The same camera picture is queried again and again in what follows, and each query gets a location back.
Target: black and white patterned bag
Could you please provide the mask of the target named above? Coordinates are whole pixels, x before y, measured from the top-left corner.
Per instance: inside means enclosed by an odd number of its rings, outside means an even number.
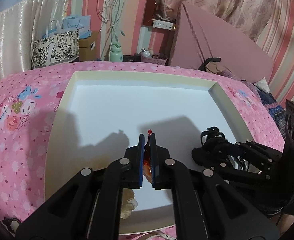
[[[56,24],[57,34],[34,42],[31,52],[33,68],[72,62],[79,57],[79,31],[61,29],[58,21]]]

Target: gift bag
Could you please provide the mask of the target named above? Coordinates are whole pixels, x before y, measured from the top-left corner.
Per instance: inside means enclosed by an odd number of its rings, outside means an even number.
[[[77,16],[70,15],[64,18],[64,28],[76,28],[79,30],[79,36],[87,33],[90,30],[90,15]]]
[[[57,32],[52,33],[56,34],[35,41],[33,44],[31,52],[33,68],[71,62],[79,57],[79,31],[72,28],[62,29],[59,21],[55,21]]]

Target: white tray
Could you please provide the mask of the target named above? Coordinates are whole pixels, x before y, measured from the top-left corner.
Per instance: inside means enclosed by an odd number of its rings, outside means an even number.
[[[201,171],[191,150],[200,133],[217,126],[231,142],[253,140],[237,109],[217,82],[185,76],[79,71],[60,102],[47,149],[45,199],[84,167],[103,168],[138,144],[148,129],[157,145],[188,168]],[[174,224],[171,191],[154,190],[144,178],[138,207],[120,222],[121,234]]]

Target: plastic basket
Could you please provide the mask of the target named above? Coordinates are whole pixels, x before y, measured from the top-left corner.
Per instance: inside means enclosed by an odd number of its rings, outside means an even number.
[[[141,58],[141,62],[144,62],[144,63],[152,63],[152,64],[156,64],[156,65],[165,65],[166,64],[166,61],[167,61],[167,56],[162,54],[162,53],[155,53],[154,55],[158,55],[164,59],[159,59],[159,58],[148,58],[148,57],[144,57],[142,55],[142,58]]]

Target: silver screw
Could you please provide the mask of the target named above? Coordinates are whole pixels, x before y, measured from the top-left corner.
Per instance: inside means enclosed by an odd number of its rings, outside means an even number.
[[[207,177],[211,177],[213,175],[213,171],[210,169],[203,170],[203,174]]]
[[[122,165],[127,165],[128,163],[130,163],[130,160],[128,158],[121,158],[119,160],[120,164]]]
[[[175,164],[175,160],[173,160],[173,159],[166,159],[166,160],[165,160],[165,163],[166,163],[167,165],[174,165],[174,164]]]
[[[91,173],[91,169],[89,168],[84,168],[80,172],[83,176],[88,176]]]

